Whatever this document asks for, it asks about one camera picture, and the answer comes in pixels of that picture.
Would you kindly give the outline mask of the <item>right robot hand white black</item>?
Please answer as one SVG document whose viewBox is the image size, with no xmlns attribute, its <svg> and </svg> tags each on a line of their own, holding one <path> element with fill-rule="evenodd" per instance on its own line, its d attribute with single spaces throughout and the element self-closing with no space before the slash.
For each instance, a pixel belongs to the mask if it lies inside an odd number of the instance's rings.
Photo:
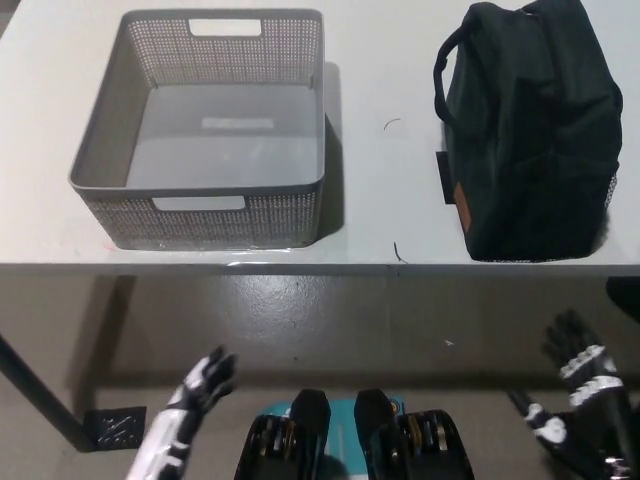
<svg viewBox="0 0 640 480">
<path fill-rule="evenodd" d="M 542 349 L 570 409 L 551 412 L 522 390 L 507 393 L 550 457 L 582 479 L 639 477 L 639 408 L 608 349 L 573 309 L 545 329 Z"/>
</svg>

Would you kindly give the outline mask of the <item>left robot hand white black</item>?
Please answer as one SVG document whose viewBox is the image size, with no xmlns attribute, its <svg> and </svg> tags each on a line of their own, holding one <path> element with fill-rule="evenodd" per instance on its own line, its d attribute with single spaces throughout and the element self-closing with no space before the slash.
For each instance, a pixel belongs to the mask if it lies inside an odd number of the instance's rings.
<svg viewBox="0 0 640 480">
<path fill-rule="evenodd" d="M 127 478 L 182 479 L 204 418 L 233 391 L 237 357 L 217 347 L 201 358 L 151 422 Z"/>
</svg>

